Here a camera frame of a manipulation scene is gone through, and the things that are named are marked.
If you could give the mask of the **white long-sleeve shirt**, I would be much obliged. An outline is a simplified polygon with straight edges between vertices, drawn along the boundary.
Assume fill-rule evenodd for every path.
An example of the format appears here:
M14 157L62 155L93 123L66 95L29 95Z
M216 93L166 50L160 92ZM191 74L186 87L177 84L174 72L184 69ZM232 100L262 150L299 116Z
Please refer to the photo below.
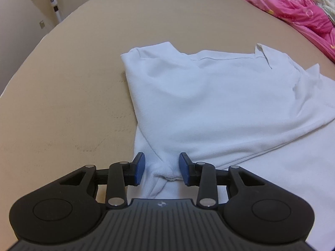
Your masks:
M194 198L178 158L231 165L305 199L315 223L308 243L334 248L334 81L257 44L252 54L179 52L171 43L123 54L137 118L142 182L128 198Z

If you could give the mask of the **pink floral quilt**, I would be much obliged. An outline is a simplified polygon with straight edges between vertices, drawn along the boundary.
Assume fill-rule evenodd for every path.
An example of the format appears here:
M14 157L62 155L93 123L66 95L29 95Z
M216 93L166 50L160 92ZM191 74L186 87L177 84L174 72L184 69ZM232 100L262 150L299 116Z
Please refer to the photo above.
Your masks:
M334 24L313 0L246 0L279 18L334 61Z

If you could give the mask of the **wall power outlet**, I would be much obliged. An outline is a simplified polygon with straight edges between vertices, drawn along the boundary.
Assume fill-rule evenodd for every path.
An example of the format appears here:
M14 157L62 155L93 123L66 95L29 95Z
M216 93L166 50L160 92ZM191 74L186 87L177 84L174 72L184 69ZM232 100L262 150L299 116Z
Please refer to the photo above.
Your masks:
M44 21L39 22L40 28L43 29L45 27Z

